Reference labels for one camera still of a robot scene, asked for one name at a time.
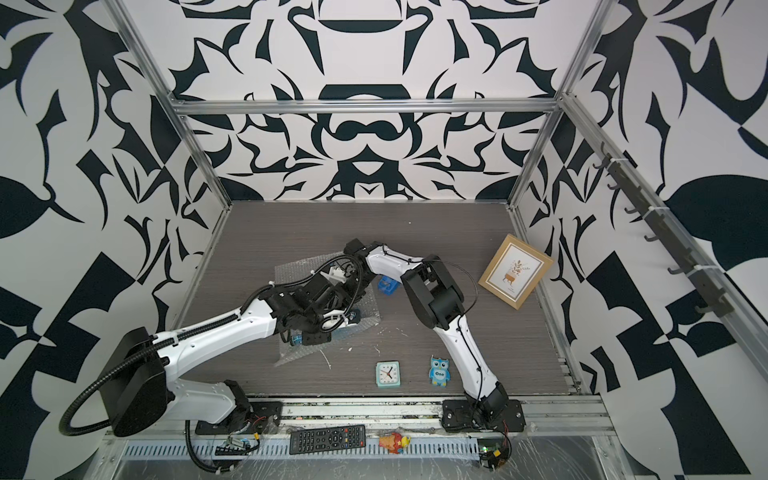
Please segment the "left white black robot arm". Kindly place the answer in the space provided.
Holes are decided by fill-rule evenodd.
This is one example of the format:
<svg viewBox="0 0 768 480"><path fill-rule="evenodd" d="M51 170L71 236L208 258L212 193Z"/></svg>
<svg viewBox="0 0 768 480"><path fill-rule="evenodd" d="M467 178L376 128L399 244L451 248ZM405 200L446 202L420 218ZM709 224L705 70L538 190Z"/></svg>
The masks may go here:
<svg viewBox="0 0 768 480"><path fill-rule="evenodd" d="M74 437L109 428L127 437L163 419L198 421L217 432L240 431L254 418L243 388L234 380L204 383L187 380L185 374L274 335L298 331L306 341L329 341L349 323L366 286L357 273L318 271L300 281L266 285L242 306L192 326L156 335L131 331L100 376L66 408L59 431Z"/></svg>

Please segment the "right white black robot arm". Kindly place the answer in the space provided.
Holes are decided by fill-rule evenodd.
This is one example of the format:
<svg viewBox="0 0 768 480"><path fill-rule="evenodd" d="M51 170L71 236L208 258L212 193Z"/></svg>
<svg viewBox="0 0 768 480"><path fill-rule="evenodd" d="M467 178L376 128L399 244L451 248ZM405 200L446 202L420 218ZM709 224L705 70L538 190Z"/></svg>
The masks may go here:
<svg viewBox="0 0 768 480"><path fill-rule="evenodd" d="M469 329L464 295L444 262L436 255L410 256L381 242L370 245L358 239L344 252L362 265L365 280L389 277L399 281L417 318L434 331L457 369L470 406L470 421L488 428L508 406L508 395L485 362Z"/></svg>

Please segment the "blue liquid glass bottle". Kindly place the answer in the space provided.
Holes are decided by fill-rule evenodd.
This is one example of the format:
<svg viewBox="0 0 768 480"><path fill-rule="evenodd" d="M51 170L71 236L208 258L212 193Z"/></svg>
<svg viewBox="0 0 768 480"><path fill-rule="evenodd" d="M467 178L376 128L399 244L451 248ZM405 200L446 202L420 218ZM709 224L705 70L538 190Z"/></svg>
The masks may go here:
<svg viewBox="0 0 768 480"><path fill-rule="evenodd" d="M314 346L329 343L332 340L332 333L338 329L349 326L356 326L361 321L361 312L359 309L351 309L344 313L342 310L332 310L324 315L322 322L316 332L292 332L288 339L291 346Z"/></svg>

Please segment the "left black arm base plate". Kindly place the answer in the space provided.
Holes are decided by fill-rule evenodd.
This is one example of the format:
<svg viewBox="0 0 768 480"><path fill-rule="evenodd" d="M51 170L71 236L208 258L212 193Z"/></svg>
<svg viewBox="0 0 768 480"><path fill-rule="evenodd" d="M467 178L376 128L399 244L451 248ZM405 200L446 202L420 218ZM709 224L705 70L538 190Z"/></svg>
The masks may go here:
<svg viewBox="0 0 768 480"><path fill-rule="evenodd" d="M282 409L280 401L255 401L249 407L236 406L219 423L198 421L194 433L199 436L268 433L280 425Z"/></svg>

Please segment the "blue tape dispenser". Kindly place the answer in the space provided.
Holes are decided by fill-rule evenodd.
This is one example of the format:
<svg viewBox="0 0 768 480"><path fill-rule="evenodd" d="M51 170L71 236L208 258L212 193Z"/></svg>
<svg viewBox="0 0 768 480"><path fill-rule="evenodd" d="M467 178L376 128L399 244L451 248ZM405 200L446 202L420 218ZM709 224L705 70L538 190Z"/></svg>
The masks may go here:
<svg viewBox="0 0 768 480"><path fill-rule="evenodd" d="M391 277L382 275L377 283L377 288L384 295L392 295L400 286L400 282Z"/></svg>

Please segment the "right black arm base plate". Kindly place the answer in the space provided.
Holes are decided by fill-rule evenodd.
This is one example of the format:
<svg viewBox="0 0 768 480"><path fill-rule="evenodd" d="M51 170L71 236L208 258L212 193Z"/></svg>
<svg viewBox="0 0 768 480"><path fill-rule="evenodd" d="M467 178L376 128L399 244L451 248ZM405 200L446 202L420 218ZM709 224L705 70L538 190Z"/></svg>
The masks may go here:
<svg viewBox="0 0 768 480"><path fill-rule="evenodd" d="M522 405L518 400L508 399L504 408L490 417L469 400L444 400L440 418L441 427L448 433L496 431L520 433L526 428Z"/></svg>

